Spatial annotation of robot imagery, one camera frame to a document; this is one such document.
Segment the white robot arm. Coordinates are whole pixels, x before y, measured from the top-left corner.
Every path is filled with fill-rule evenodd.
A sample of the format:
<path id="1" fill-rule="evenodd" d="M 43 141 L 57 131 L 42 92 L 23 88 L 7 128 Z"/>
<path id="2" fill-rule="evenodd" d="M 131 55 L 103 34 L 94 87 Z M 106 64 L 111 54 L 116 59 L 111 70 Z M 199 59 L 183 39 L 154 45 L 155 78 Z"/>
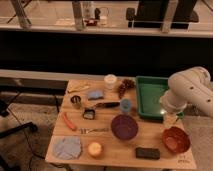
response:
<path id="1" fill-rule="evenodd" d="M 177 114 L 183 112 L 188 103 L 213 117 L 213 90 L 210 83 L 210 73 L 204 67 L 193 67 L 172 74 L 168 79 L 168 89 L 159 99 L 165 111 L 164 126 L 171 128 L 175 125 Z"/>

